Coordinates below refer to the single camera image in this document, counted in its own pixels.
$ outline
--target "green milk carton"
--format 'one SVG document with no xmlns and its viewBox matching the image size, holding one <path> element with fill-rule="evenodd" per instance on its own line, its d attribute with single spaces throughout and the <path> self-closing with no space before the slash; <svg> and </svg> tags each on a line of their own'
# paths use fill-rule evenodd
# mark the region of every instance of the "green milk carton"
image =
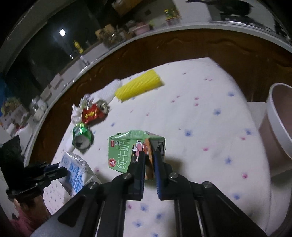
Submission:
<svg viewBox="0 0 292 237">
<path fill-rule="evenodd" d="M 109 168 L 125 173 L 129 164 L 138 161 L 139 152 L 144 151 L 149 156 L 149 160 L 146 160 L 145 178 L 151 180 L 154 177 L 154 151 L 158 148 L 165 158 L 164 137 L 141 130 L 117 133 L 109 137 Z"/>
</svg>

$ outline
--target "white tissue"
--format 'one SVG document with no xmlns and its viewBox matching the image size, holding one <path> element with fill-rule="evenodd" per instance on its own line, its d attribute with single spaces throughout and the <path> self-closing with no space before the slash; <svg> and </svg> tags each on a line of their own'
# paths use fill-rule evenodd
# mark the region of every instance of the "white tissue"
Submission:
<svg viewBox="0 0 292 237">
<path fill-rule="evenodd" d="M 81 116 L 82 116 L 83 109 L 72 105 L 72 114 L 71 114 L 71 122 L 76 125 L 77 123 L 81 122 Z"/>
<path fill-rule="evenodd" d="M 84 96 L 83 96 L 83 98 L 80 100 L 80 102 L 79 102 L 79 107 L 80 108 L 86 108 L 87 107 L 87 105 L 88 105 L 88 102 L 90 101 L 91 99 L 90 99 L 90 94 L 85 94 Z"/>
<path fill-rule="evenodd" d="M 93 99 L 93 103 L 96 103 L 99 99 L 103 99 L 109 104 L 115 97 L 114 93 L 116 90 L 122 85 L 123 84 L 120 80 L 115 79 L 110 84 L 106 85 L 103 89 L 92 93 L 90 98 Z"/>
</svg>

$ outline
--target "can lid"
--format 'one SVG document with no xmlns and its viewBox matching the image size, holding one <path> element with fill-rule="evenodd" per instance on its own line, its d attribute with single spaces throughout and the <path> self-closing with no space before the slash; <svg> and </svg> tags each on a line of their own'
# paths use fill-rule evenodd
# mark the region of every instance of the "can lid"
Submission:
<svg viewBox="0 0 292 237">
<path fill-rule="evenodd" d="M 73 146 L 78 150 L 85 150 L 91 145 L 88 137 L 84 135 L 77 135 L 73 138 Z"/>
</svg>

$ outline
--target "wooden bed frame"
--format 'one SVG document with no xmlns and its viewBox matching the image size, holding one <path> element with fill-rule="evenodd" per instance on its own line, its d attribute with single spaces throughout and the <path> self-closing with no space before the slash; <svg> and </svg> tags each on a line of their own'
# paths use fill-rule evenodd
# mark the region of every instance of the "wooden bed frame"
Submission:
<svg viewBox="0 0 292 237">
<path fill-rule="evenodd" d="M 30 163 L 52 161 L 70 123 L 72 104 L 78 105 L 84 94 L 116 78 L 168 62 L 202 57 L 212 58 L 228 72 L 248 101 L 264 102 L 275 82 L 292 86 L 292 54 L 262 38 L 218 29 L 180 30 L 145 37 L 110 54 L 65 92 L 40 129 Z"/>
</svg>

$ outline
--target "blue flower print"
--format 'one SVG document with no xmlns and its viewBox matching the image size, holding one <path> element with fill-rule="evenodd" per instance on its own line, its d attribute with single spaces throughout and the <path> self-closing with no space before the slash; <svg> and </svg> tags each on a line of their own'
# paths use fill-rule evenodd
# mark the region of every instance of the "blue flower print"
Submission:
<svg viewBox="0 0 292 237">
<path fill-rule="evenodd" d="M 157 219 L 157 220 L 160 220 L 160 219 L 162 218 L 162 216 L 163 216 L 162 213 L 158 213 L 158 214 L 156 215 L 156 219 Z"/>
<path fill-rule="evenodd" d="M 235 94 L 234 94 L 234 92 L 230 91 L 230 92 L 228 92 L 228 96 L 233 97 L 233 96 L 235 96 Z"/>
<path fill-rule="evenodd" d="M 147 205 L 145 203 L 141 203 L 140 204 L 140 209 L 141 209 L 141 211 L 148 212 L 149 211 L 149 205 Z"/>
<path fill-rule="evenodd" d="M 239 200 L 240 199 L 240 195 L 239 194 L 232 194 L 233 198 L 235 200 Z"/>
<path fill-rule="evenodd" d="M 247 135 L 252 135 L 252 131 L 248 128 L 244 129 Z"/>
<path fill-rule="evenodd" d="M 136 227 L 136 228 L 139 228 L 142 226 L 142 223 L 140 220 L 137 220 L 137 221 L 133 221 L 132 224 Z"/>
<path fill-rule="evenodd" d="M 228 156 L 228 157 L 225 159 L 225 164 L 226 164 L 226 165 L 229 165 L 229 164 L 231 164 L 231 162 L 232 162 L 232 160 L 231 160 L 230 156 Z"/>
<path fill-rule="evenodd" d="M 193 131 L 192 130 L 185 130 L 185 136 L 186 137 L 191 137 L 192 136 L 192 134 L 193 134 Z"/>
<path fill-rule="evenodd" d="M 217 115 L 217 116 L 220 115 L 221 114 L 221 109 L 214 109 L 213 114 Z"/>
</svg>

